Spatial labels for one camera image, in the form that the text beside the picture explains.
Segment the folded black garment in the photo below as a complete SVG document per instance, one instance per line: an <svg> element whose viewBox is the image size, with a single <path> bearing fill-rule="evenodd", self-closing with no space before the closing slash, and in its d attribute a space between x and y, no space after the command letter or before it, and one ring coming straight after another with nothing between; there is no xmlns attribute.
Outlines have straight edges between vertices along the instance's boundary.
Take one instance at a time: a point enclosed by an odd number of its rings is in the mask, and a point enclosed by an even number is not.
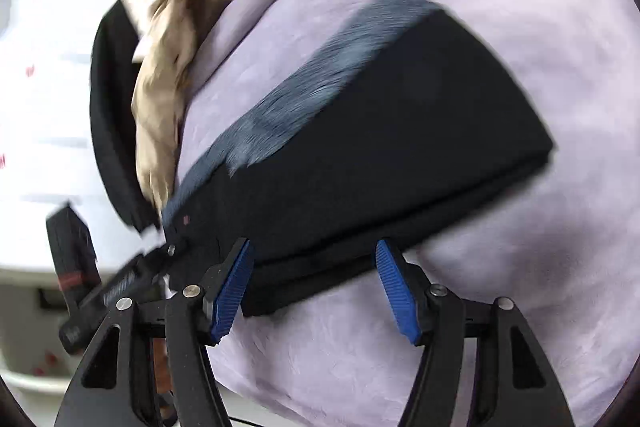
<svg viewBox="0 0 640 427"><path fill-rule="evenodd" d="M102 183L120 219L142 232L159 226L136 177L136 122L131 98L140 64L131 59L138 33L121 1L100 21L91 60L89 115L95 161Z"/></svg>
<svg viewBox="0 0 640 427"><path fill-rule="evenodd" d="M499 61L443 10L378 54L281 149L226 164L180 207L170 272L198 283L239 236L257 252L242 301L268 314L373 267L375 243L410 248L539 171L552 141Z"/></svg>

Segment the blue ribbed fingertip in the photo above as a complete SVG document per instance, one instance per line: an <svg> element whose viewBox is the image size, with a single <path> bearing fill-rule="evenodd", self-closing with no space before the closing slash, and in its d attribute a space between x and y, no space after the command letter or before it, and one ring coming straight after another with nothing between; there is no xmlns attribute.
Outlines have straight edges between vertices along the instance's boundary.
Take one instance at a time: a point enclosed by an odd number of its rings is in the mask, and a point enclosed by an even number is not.
<svg viewBox="0 0 640 427"><path fill-rule="evenodd" d="M254 247L246 241L214 305L211 338L218 343L229 331L254 269Z"/></svg>
<svg viewBox="0 0 640 427"><path fill-rule="evenodd" d="M378 241L376 245L376 267L382 285L385 287L386 298L396 317L398 329L415 346L420 338L415 299L384 240Z"/></svg>

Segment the white floor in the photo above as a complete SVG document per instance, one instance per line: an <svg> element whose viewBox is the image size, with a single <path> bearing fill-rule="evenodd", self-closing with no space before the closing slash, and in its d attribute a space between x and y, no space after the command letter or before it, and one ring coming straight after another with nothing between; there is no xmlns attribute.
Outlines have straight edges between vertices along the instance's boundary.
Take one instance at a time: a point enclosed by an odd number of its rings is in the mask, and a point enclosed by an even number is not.
<svg viewBox="0 0 640 427"><path fill-rule="evenodd" d="M11 389L11 391L36 427L53 426L60 407L60 401L62 400L61 396L25 393L16 389ZM220 386L220 393L229 416L248 420L263 427L299 427L297 423L277 416L222 386ZM231 423L234 427L242 427L244 425L233 421Z"/></svg>

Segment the silver screw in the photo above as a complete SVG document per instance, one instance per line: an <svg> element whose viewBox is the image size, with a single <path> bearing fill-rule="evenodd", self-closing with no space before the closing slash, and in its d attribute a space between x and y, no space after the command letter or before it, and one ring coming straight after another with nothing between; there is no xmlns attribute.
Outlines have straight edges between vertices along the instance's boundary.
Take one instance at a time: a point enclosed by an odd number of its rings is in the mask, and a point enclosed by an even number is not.
<svg viewBox="0 0 640 427"><path fill-rule="evenodd" d="M200 295L200 286L198 286L197 284L190 284L184 290L182 290L182 295L184 295L188 299L197 297L198 295Z"/></svg>
<svg viewBox="0 0 640 427"><path fill-rule="evenodd" d="M508 312L513 310L514 306L515 304L513 304L513 301L510 298L498 297L498 308L500 308L501 310L505 310Z"/></svg>
<svg viewBox="0 0 640 427"><path fill-rule="evenodd" d="M444 297L449 293L449 290L447 290L447 287L442 284L432 284L429 288L429 293L434 297Z"/></svg>
<svg viewBox="0 0 640 427"><path fill-rule="evenodd" d="M129 299L129 297L123 297L118 302L116 302L116 308L119 309L120 311L124 311L131 308L132 304L133 304L133 301Z"/></svg>

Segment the black cable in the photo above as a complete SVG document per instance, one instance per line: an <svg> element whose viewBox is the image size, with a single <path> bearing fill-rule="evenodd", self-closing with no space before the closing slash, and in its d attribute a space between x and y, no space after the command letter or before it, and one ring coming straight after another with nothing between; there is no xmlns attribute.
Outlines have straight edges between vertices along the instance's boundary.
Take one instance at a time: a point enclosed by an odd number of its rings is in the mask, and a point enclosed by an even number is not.
<svg viewBox="0 0 640 427"><path fill-rule="evenodd" d="M241 420L239 418L234 418L233 416L230 416L229 419L234 422L244 423L245 425L251 425L252 427L264 427L264 425L260 425L259 423L249 422L249 420Z"/></svg>

